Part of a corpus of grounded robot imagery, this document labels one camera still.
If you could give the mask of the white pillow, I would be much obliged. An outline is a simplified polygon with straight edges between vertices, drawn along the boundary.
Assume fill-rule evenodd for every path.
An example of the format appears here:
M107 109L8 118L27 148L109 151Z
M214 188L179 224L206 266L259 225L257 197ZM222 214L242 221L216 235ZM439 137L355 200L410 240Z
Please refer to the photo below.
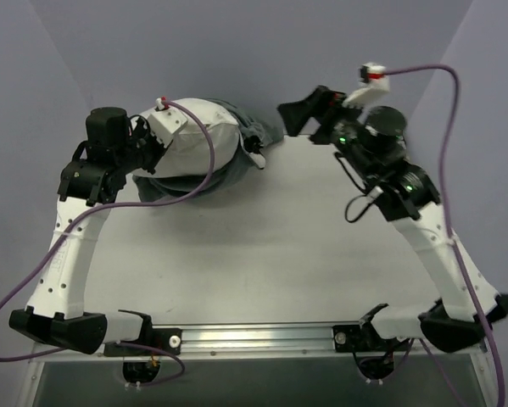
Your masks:
M174 178L204 176L209 164L215 170L230 167L234 158L243 157L246 165L259 170L266 167L263 149L268 140L265 128L256 120L242 115L236 106L222 101L202 98L182 98L171 107L164 98L157 98L149 111L176 108L187 119L187 126L177 134L165 156L150 175L144 170L134 170L135 176L147 178Z

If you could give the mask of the grey green pillowcase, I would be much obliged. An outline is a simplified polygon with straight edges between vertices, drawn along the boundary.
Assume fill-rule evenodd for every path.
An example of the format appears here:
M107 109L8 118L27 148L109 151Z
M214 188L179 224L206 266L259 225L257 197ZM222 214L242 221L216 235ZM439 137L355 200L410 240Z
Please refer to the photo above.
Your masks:
M266 167L265 150L283 141L281 127L251 111L217 98L181 98L176 102L203 123L215 150L210 180L198 197L231 187L250 169ZM174 137L153 175L138 170L132 175L139 199L154 202L180 198L198 187L209 168L209 145L194 120Z

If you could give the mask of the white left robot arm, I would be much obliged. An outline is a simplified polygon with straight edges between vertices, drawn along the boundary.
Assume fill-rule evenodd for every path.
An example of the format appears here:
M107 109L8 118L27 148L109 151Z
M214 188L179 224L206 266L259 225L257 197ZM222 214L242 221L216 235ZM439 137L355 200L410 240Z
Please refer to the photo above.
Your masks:
M122 108L103 107L86 118L87 138L62 169L53 238L26 306L8 324L37 343L93 354L123 343L134 355L153 346L151 319L137 311L87 312L87 277L98 237L126 177L153 170L164 149L148 128L134 129Z

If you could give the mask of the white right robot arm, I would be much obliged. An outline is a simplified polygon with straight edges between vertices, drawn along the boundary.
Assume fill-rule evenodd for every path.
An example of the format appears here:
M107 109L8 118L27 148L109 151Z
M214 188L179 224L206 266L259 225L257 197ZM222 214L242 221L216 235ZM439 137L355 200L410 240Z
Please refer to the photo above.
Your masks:
M454 353L486 336L478 313L490 325L508 316L508 293L498 292L473 264L457 237L444 226L444 205L427 172L412 164L403 135L407 121L389 106L370 110L349 106L346 96L318 86L308 97L281 103L277 112L285 130L296 137L307 122L319 127L315 145L333 145L344 171L370 206L411 246L438 291L432 304L398 308L379 304L360 319L359 340L371 350L400 338L426 339L436 349Z

